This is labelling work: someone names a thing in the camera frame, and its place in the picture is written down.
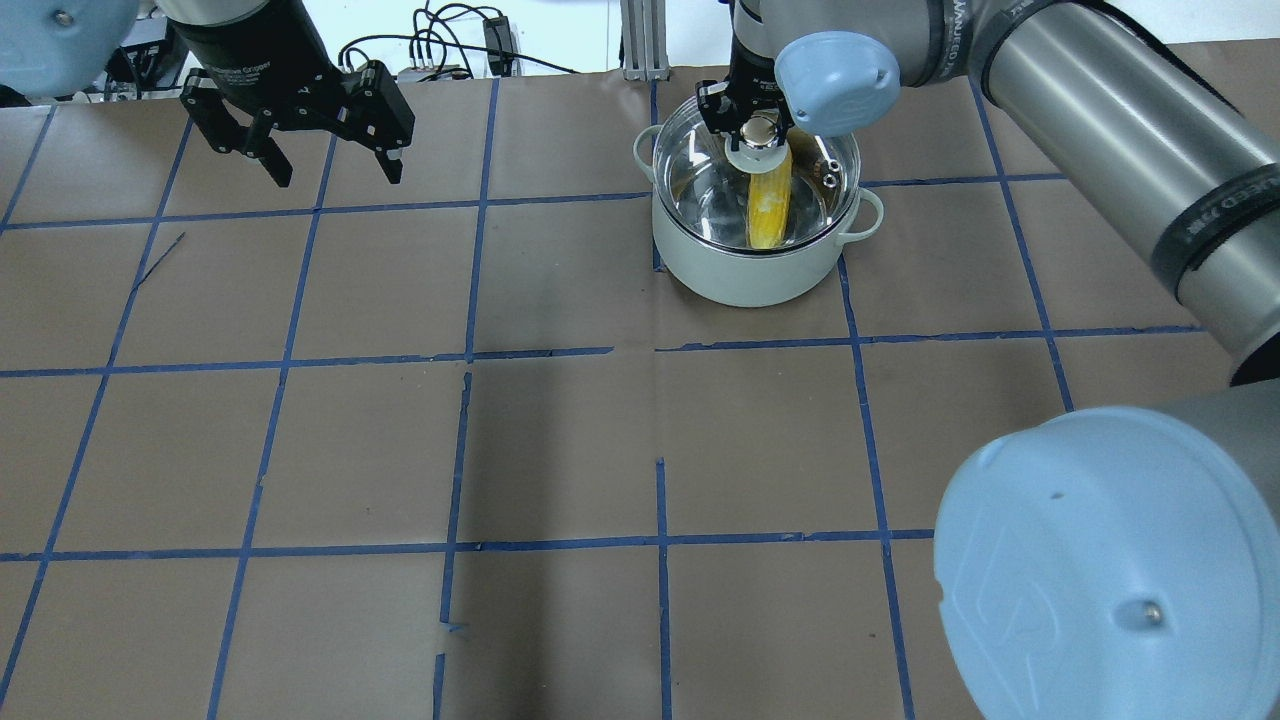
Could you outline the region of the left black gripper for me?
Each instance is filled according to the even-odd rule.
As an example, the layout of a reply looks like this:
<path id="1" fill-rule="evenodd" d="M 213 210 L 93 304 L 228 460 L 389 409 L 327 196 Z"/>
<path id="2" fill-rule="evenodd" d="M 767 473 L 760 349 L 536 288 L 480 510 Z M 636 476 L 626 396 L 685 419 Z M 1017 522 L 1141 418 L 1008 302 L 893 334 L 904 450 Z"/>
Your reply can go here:
<path id="1" fill-rule="evenodd" d="M 180 104 L 218 151 L 247 151 L 276 187 L 293 167 L 273 129 L 324 129 L 375 152 L 387 181 L 403 178 L 415 114 L 378 60 L 334 64 L 301 1 L 183 1 L 180 37 L 197 59 Z"/>

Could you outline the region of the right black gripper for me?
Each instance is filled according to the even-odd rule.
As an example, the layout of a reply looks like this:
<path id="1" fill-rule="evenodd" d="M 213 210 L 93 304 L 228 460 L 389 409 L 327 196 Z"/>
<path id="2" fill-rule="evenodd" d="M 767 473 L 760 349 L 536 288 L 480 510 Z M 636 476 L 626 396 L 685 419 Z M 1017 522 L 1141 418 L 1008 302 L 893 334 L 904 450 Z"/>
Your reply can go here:
<path id="1" fill-rule="evenodd" d="M 783 132 L 795 126 L 774 74 L 774 59 L 754 53 L 740 40 L 731 41 L 727 76 L 696 85 L 696 105 L 703 123 L 716 133 L 740 136 L 758 113 L 774 114 Z"/>

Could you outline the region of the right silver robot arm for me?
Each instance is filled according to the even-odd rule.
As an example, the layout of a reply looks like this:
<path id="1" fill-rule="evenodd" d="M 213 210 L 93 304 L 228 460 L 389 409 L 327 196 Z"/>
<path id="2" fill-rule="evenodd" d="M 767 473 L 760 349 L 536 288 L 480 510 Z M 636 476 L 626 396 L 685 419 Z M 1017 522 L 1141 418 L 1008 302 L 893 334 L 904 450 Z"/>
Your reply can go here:
<path id="1" fill-rule="evenodd" d="M 966 79 L 859 135 L 887 217 L 810 292 L 663 274 L 663 712 L 978 719 L 934 520 L 992 439 L 1219 388 L 1228 355 Z"/>

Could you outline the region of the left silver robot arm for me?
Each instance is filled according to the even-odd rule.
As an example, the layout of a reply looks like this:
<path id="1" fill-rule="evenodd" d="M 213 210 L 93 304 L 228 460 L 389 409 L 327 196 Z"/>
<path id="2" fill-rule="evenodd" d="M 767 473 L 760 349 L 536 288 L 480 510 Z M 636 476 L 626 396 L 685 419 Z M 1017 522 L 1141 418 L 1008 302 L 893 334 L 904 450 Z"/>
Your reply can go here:
<path id="1" fill-rule="evenodd" d="M 403 176 L 415 114 L 380 61 L 340 69 L 301 1 L 160 1 L 165 28 L 197 67 L 179 100 L 210 149 L 256 161 L 280 187 L 293 168 L 275 132 L 319 129 L 371 151 L 388 182 Z M 22 97 L 90 87 L 125 51 L 137 1 L 5 1 L 3 86 Z"/>

